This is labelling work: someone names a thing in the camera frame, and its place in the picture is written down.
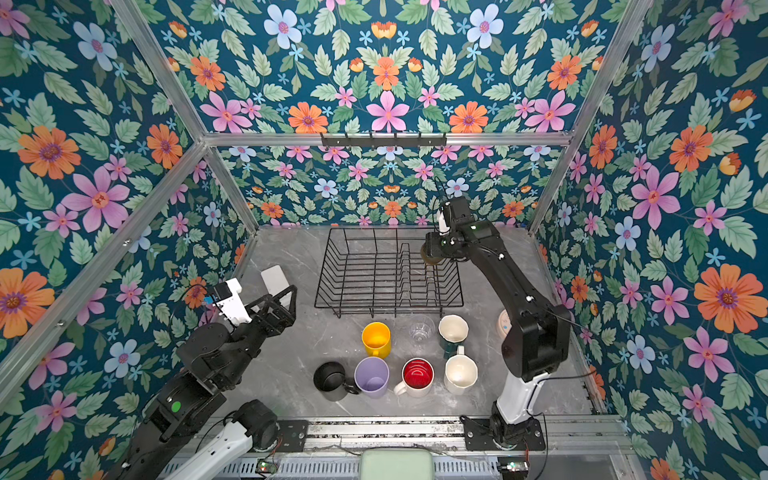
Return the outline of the clear glass cup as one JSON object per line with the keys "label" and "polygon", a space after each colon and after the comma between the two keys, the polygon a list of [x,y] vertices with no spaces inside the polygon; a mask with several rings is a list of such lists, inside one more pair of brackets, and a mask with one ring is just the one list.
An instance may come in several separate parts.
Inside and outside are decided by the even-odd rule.
{"label": "clear glass cup", "polygon": [[435,333],[434,321],[426,315],[415,315],[409,320],[408,332],[416,345],[423,345]]}

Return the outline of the pale green box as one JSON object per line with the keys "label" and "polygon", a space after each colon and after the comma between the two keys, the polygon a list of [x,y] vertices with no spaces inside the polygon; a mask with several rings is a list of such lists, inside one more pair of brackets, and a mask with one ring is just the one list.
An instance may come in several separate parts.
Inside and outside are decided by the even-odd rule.
{"label": "pale green box", "polygon": [[374,449],[360,457],[360,480],[433,480],[433,456],[422,449]]}

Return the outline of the cream ceramic mug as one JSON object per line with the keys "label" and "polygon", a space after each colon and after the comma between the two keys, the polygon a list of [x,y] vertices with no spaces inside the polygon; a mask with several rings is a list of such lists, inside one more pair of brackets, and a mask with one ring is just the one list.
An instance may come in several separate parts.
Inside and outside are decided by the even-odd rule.
{"label": "cream ceramic mug", "polygon": [[463,395],[479,378],[477,364],[465,354],[465,347],[457,347],[456,353],[445,364],[444,385],[453,395]]}

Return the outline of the black mug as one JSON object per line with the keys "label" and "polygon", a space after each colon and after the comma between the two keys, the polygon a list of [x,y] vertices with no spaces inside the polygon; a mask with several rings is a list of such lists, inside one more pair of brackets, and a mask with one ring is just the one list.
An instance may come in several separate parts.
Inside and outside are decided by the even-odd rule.
{"label": "black mug", "polygon": [[346,375],[345,367],[336,361],[325,362],[314,372],[313,383],[322,396],[331,402],[340,402],[348,395],[359,395],[360,389]]}

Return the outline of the white rectangular box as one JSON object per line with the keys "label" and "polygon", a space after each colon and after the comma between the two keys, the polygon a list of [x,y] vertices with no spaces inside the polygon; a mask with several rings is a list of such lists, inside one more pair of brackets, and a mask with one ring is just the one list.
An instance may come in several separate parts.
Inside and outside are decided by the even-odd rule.
{"label": "white rectangular box", "polygon": [[262,281],[269,295],[277,297],[280,293],[290,287],[288,279],[280,265],[274,265],[262,270]]}

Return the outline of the pink round alarm clock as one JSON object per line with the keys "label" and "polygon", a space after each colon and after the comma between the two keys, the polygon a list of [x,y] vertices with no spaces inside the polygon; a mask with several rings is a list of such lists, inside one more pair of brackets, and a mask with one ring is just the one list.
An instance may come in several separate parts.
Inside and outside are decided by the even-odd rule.
{"label": "pink round alarm clock", "polygon": [[508,333],[510,331],[510,328],[511,328],[510,317],[509,317],[507,311],[503,310],[499,314],[498,319],[497,319],[497,332],[498,332],[499,336],[502,339],[504,339],[508,335]]}

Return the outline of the green and cream mug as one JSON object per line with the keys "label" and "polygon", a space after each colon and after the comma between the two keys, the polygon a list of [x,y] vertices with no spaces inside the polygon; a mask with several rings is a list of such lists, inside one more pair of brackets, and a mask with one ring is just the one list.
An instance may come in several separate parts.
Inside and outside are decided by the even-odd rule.
{"label": "green and cream mug", "polygon": [[449,359],[458,352],[469,334],[469,325],[459,315],[444,316],[438,325],[439,345],[443,350],[443,358]]}

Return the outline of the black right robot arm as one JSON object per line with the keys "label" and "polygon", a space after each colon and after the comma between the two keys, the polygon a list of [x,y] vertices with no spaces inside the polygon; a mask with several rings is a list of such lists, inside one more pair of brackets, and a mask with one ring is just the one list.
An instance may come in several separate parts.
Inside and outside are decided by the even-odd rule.
{"label": "black right robot arm", "polygon": [[442,201],[437,222],[437,229],[425,237],[425,262],[471,262],[509,316],[510,328],[501,345],[508,375],[492,405],[489,430],[496,444],[514,446],[537,424],[531,408],[543,383],[568,358],[572,315],[529,281],[494,224],[475,218],[466,198]]}

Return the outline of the lavender plastic cup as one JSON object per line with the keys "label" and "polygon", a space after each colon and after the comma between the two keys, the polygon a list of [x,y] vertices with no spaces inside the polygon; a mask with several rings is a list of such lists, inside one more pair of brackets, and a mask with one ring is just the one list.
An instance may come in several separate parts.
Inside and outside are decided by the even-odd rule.
{"label": "lavender plastic cup", "polygon": [[371,398],[381,398],[387,393],[389,377],[389,366],[375,356],[361,360],[353,374],[357,388]]}

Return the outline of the red interior white mug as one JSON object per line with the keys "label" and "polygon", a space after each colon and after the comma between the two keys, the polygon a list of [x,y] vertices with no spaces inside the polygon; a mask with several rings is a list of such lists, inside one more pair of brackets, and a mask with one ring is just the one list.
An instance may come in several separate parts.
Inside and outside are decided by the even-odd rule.
{"label": "red interior white mug", "polygon": [[394,393],[398,396],[422,398],[430,392],[434,379],[435,371],[429,361],[423,358],[410,359],[402,368],[402,380],[394,387]]}

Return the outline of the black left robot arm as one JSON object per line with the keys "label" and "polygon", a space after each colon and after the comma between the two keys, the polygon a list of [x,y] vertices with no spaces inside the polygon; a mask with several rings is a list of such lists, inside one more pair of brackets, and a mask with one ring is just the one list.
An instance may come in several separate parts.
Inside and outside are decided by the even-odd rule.
{"label": "black left robot arm", "polygon": [[149,403],[109,479],[156,479],[226,402],[264,342],[296,320],[297,287],[266,294],[245,306],[246,321],[195,329],[178,353],[183,367]]}

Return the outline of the metal hook rail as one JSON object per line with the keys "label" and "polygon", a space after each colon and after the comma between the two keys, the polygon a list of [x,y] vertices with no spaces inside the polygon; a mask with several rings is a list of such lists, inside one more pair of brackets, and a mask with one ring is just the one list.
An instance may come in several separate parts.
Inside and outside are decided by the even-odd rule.
{"label": "metal hook rail", "polygon": [[443,147],[448,145],[446,135],[422,133],[321,134],[320,139],[321,145],[324,147],[378,148],[393,146],[402,148],[420,148]]}

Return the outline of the gold glitter cup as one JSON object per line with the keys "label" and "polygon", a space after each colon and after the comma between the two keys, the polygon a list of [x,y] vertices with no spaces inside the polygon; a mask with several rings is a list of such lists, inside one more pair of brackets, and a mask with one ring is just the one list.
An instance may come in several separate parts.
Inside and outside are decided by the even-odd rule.
{"label": "gold glitter cup", "polygon": [[429,266],[439,265],[443,261],[443,258],[440,257],[440,256],[430,255],[427,252],[425,246],[422,246],[422,248],[420,249],[420,256],[421,256],[422,260],[424,261],[424,263],[426,265],[429,265]]}

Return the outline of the yellow plastic mug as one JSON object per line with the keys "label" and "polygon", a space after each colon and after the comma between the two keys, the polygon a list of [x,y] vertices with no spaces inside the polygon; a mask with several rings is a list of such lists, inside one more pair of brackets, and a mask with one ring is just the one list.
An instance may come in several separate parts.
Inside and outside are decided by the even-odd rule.
{"label": "yellow plastic mug", "polygon": [[386,324],[369,323],[362,331],[361,340],[368,356],[385,359],[390,355],[392,337]]}

